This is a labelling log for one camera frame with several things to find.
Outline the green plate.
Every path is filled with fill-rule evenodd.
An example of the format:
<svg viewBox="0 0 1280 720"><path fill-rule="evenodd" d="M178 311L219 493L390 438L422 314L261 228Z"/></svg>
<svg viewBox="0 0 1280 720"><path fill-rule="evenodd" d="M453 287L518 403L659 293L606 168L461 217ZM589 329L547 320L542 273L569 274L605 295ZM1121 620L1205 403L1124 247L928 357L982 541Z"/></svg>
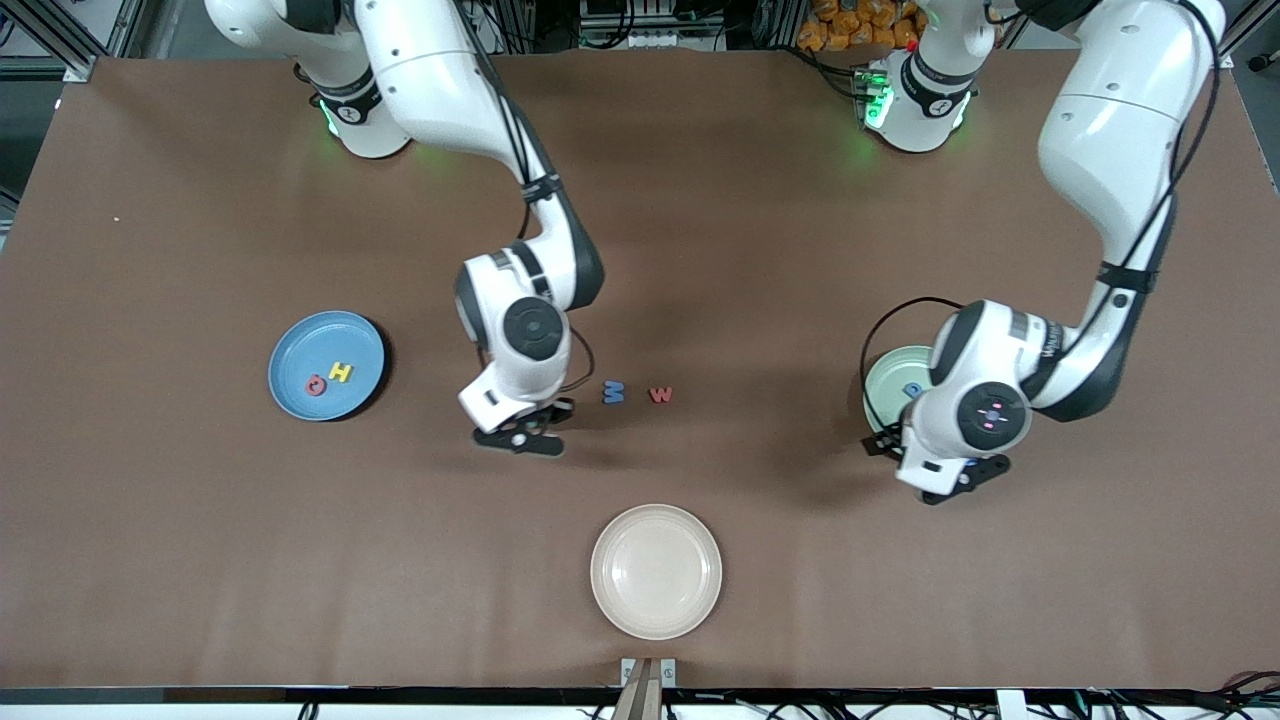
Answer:
<svg viewBox="0 0 1280 720"><path fill-rule="evenodd" d="M931 355L931 346L909 345L877 357L867 373L863 393L864 413L873 432L900 423L904 409L914 400L902 392L906 383L918 383L924 391L933 387Z"/></svg>

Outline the beige plate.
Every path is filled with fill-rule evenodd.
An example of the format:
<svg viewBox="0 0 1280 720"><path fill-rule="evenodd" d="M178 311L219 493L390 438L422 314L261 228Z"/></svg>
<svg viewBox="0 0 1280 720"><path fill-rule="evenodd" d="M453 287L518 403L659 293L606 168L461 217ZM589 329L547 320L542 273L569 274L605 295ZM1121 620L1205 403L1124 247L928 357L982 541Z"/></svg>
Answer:
<svg viewBox="0 0 1280 720"><path fill-rule="evenodd" d="M644 503L614 516L594 544L589 578L605 619L640 641L672 641L716 609L723 559L710 529L690 511Z"/></svg>

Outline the blue plate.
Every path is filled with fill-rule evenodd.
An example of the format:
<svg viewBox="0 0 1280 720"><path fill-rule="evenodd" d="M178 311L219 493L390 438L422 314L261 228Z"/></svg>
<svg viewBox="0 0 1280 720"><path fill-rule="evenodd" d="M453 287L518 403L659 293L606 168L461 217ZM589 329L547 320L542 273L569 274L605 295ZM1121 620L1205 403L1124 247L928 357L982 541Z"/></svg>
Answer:
<svg viewBox="0 0 1280 720"><path fill-rule="evenodd" d="M329 380L334 361L355 366L347 383ZM302 421L339 421L366 407L385 384L390 350L380 329L351 311L306 316L278 341L268 363L268 389L276 406ZM320 397L305 393L305 382L326 379Z"/></svg>

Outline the beige mounting bar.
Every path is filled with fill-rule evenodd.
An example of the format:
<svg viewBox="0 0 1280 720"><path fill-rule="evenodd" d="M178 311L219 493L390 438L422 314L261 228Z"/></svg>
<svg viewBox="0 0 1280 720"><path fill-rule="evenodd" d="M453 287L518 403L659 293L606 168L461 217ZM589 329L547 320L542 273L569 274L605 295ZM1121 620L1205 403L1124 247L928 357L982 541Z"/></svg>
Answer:
<svg viewBox="0 0 1280 720"><path fill-rule="evenodd" d="M611 720L664 720L659 659L635 659L625 673Z"/></svg>

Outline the bag of orange items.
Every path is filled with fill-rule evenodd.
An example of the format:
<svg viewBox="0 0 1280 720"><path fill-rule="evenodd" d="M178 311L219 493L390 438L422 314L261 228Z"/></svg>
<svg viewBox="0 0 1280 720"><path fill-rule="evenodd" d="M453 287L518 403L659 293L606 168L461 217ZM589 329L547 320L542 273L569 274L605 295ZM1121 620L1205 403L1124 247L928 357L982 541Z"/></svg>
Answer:
<svg viewBox="0 0 1280 720"><path fill-rule="evenodd" d="M795 45L813 53L872 44L913 50L929 23L913 0L808 0Z"/></svg>

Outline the aluminium frame profile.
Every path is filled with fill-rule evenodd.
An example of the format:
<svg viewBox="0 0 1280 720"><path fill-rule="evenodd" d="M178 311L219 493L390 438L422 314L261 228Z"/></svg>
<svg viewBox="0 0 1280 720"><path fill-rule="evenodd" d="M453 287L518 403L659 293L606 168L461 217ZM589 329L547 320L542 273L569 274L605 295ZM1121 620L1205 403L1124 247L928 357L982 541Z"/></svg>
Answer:
<svg viewBox="0 0 1280 720"><path fill-rule="evenodd" d="M83 83L134 54L161 0L0 0L0 81Z"/></svg>
<svg viewBox="0 0 1280 720"><path fill-rule="evenodd" d="M1219 68L1233 68L1231 54L1277 12L1280 0L1248 0L1240 13L1228 23L1219 42Z"/></svg>

